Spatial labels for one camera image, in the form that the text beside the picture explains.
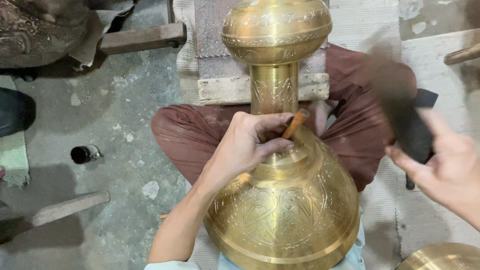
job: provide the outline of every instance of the hand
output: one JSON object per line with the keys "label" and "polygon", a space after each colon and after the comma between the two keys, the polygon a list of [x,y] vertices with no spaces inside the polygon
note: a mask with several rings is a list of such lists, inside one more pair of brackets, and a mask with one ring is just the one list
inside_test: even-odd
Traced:
{"label": "hand", "polygon": [[204,172],[207,170],[218,179],[217,183],[210,184],[220,189],[231,179],[250,171],[273,153],[293,149],[293,142],[290,140],[275,138],[261,144],[258,137],[265,131],[282,132],[285,130],[282,125],[287,124],[292,118],[293,114],[289,112],[267,115],[235,113],[225,136],[205,166]]}
{"label": "hand", "polygon": [[385,152],[425,195],[480,230],[480,160],[473,139],[452,131],[432,110],[421,115],[433,135],[432,159],[423,165],[396,147]]}

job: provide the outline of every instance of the gray floor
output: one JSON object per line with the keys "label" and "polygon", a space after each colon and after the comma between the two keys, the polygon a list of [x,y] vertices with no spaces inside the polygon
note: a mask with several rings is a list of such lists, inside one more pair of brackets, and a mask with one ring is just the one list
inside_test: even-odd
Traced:
{"label": "gray floor", "polygon": [[398,10],[402,40],[480,28],[477,0],[399,0]]}
{"label": "gray floor", "polygon": [[[124,28],[163,25],[162,0],[142,0]],[[160,224],[183,197],[185,180],[150,131],[158,108],[179,102],[176,58],[164,48],[112,55],[84,75],[68,63],[46,69],[18,90],[37,102],[37,119],[26,132],[30,185],[0,185],[0,199],[19,213],[109,190],[111,202],[44,225],[0,246],[1,269],[141,269]],[[67,78],[55,78],[67,75]],[[94,144],[104,159],[76,165],[72,147]],[[143,191],[151,182],[159,190]]]}

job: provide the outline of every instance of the brass neck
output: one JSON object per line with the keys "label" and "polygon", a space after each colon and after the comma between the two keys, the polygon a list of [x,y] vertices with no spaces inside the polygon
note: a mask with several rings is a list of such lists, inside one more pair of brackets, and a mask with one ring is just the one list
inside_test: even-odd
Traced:
{"label": "brass neck", "polygon": [[299,63],[250,65],[252,80],[251,114],[269,114],[298,110]]}

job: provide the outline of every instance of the brown trousers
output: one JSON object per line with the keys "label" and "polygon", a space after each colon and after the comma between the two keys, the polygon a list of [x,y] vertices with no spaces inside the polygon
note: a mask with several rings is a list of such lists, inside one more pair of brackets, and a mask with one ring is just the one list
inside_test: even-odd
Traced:
{"label": "brown trousers", "polygon": [[[364,53],[330,44],[326,58],[329,99],[338,101],[338,105],[333,112],[336,121],[321,136],[341,158],[358,191],[373,181],[385,155],[384,141],[392,138],[363,72],[365,57]],[[401,76],[416,89],[413,72],[404,65],[400,70]],[[156,112],[151,128],[164,153],[193,184],[238,111],[250,112],[250,105],[170,105]]]}

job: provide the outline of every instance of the wooden beam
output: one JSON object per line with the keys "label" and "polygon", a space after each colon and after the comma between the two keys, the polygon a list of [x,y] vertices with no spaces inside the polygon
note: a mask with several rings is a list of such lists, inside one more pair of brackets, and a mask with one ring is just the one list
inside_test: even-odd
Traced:
{"label": "wooden beam", "polygon": [[[299,75],[299,101],[327,100],[330,76],[326,73]],[[198,80],[203,105],[250,103],[250,77]]]}
{"label": "wooden beam", "polygon": [[105,34],[98,49],[111,55],[182,45],[186,41],[185,25],[174,23]]}
{"label": "wooden beam", "polygon": [[110,193],[108,191],[99,191],[80,198],[47,206],[33,215],[32,225],[37,227],[109,201]]}

